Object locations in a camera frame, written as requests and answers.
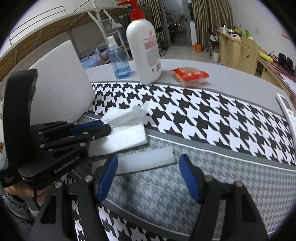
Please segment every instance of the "tiled floor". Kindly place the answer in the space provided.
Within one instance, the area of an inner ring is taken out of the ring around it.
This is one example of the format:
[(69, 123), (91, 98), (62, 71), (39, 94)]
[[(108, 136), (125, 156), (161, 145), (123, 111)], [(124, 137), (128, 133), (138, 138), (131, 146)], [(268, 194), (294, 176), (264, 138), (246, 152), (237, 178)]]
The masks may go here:
[(194, 60), (211, 64), (218, 64), (209, 58), (208, 52), (202, 51), (201, 53), (196, 53), (194, 48), (188, 46), (170, 46), (168, 49), (168, 53), (161, 58)]

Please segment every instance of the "water bottle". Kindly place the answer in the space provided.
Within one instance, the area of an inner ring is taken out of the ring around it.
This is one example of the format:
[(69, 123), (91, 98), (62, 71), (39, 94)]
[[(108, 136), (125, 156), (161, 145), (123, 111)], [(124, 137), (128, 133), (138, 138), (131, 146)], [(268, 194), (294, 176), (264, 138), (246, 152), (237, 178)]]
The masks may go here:
[(210, 59), (213, 59), (213, 47), (212, 46), (210, 47), (209, 52), (210, 52)]
[(131, 74), (131, 68), (126, 59), (124, 50), (118, 47), (113, 35), (108, 37), (108, 42), (110, 49), (109, 58), (116, 79), (121, 80), (128, 78)]

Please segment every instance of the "round table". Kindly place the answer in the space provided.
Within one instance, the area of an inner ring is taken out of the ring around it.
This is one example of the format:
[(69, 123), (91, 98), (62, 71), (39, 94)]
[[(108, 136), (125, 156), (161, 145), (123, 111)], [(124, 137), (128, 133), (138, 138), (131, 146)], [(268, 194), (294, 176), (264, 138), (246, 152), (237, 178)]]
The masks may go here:
[[(296, 196), (295, 151), (276, 100), (276, 93), (287, 97), (285, 92), (260, 78), (221, 65), (176, 59), (162, 59), (161, 64), (161, 77), (149, 86), (139, 84), (136, 72), (117, 81), (110, 64), (87, 69), (96, 99), (80, 121), (100, 119), (107, 111), (107, 107), (96, 105), (100, 95), (111, 96), (108, 101), (116, 106), (116, 92), (125, 94), (125, 104), (136, 103), (131, 99), (155, 102), (153, 115), (144, 123), (148, 143), (119, 154), (170, 145), (176, 161), (181, 154), (187, 154), (205, 175), (224, 183), (241, 180), (267, 232), (274, 232)], [(130, 66), (135, 71), (133, 61)], [(168, 70), (188, 66), (207, 72), (211, 85), (206, 89), (177, 85)], [(82, 163), (75, 171), (89, 175), (91, 163)], [(132, 233), (136, 230), (140, 239), (149, 231), (173, 240), (187, 240), (199, 212), (177, 164), (116, 176), (103, 205), (100, 216), (117, 238), (119, 231), (127, 234), (126, 227), (132, 228)], [(221, 201), (214, 239), (221, 234), (224, 208), (225, 202)]]

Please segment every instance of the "human hand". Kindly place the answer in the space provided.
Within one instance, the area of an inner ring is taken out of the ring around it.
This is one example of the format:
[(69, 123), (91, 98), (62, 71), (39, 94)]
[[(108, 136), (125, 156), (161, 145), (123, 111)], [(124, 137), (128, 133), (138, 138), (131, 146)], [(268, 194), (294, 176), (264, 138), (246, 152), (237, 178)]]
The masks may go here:
[[(5, 190), (12, 196), (17, 196), (20, 199), (24, 199), (24, 196), (28, 196), (28, 197), (34, 197), (34, 190), (31, 189), (26, 183), (24, 182), (20, 182), (17, 183), (13, 186), (7, 187), (5, 188)], [(37, 202), (38, 204), (41, 206), (47, 195), (48, 192), (50, 191), (50, 186), (47, 186), (46, 188), (42, 189), (42, 190), (37, 190), (36, 194), (38, 195), (37, 197)]]

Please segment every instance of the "white spray cap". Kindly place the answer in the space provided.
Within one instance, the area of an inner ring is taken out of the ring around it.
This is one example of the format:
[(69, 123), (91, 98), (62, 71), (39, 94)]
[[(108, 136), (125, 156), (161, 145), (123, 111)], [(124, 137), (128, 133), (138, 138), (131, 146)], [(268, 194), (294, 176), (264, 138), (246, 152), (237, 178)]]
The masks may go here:
[(115, 38), (114, 38), (113, 35), (108, 37), (108, 42), (109, 42), (110, 51), (118, 49), (118, 44), (116, 43)]

